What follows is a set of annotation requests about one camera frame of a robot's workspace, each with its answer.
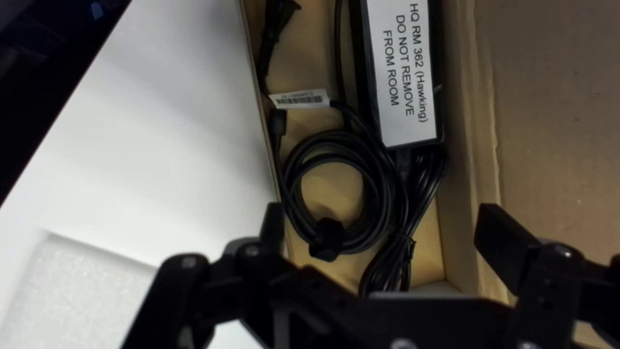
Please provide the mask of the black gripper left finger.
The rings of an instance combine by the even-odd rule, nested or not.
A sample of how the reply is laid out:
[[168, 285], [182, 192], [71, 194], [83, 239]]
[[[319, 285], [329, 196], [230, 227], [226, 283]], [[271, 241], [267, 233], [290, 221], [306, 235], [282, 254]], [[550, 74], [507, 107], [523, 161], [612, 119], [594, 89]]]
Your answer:
[[265, 208], [259, 235], [234, 239], [217, 262], [176, 254], [162, 262], [122, 349], [207, 349], [218, 326], [240, 322], [265, 349], [356, 349], [341, 310], [350, 295], [280, 256], [284, 214]]

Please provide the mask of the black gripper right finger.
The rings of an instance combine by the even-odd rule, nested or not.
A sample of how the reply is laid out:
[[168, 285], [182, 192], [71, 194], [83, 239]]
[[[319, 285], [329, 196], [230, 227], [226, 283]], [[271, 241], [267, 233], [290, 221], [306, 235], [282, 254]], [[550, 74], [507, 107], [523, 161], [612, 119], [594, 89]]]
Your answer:
[[515, 297], [507, 345], [571, 349], [575, 324], [587, 322], [618, 349], [618, 256], [598, 264], [565, 243], [542, 241], [497, 204], [478, 206], [474, 248]]

